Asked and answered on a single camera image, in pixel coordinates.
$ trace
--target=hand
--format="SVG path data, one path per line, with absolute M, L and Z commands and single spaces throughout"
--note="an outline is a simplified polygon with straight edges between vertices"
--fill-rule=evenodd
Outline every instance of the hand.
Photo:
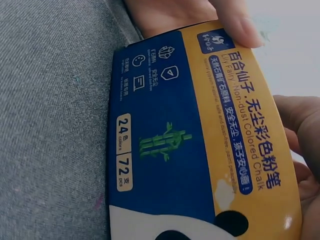
M 306 164 L 294 162 L 303 225 L 301 240 L 320 239 L 320 98 L 275 96 L 291 150 Z
M 245 0 L 125 0 L 144 37 L 219 18 L 226 32 L 248 48 L 263 45 Z

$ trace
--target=cardboard box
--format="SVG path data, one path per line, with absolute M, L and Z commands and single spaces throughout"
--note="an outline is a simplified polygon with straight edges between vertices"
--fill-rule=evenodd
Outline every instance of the cardboard box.
M 292 157 L 251 49 L 218 21 L 114 54 L 112 240 L 298 240 Z

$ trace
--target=fingernail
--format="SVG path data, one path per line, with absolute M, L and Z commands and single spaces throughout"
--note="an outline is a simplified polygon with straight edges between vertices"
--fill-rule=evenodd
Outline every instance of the fingernail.
M 252 36 L 253 45 L 254 48 L 258 48 L 265 45 L 265 41 L 262 39 L 262 36 L 257 31 L 257 27 L 254 23 L 254 21 L 251 18 L 244 17 L 241 20 L 241 25 L 243 31 L 249 35 Z

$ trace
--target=black panda ear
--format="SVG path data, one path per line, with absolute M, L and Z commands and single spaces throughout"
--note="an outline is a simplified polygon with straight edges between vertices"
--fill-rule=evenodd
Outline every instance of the black panda ear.
M 214 219 L 214 225 L 234 237 L 241 236 L 249 228 L 248 219 L 238 211 L 223 211 L 219 213 Z
M 192 240 L 183 233 L 176 230 L 168 230 L 160 233 L 155 240 Z

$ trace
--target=white background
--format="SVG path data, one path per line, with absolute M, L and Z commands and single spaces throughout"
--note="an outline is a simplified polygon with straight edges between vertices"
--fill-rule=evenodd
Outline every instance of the white background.
M 320 97 L 320 3 L 316 0 L 247 0 L 269 40 L 254 54 L 273 95 Z M 296 154 L 293 157 L 303 162 Z

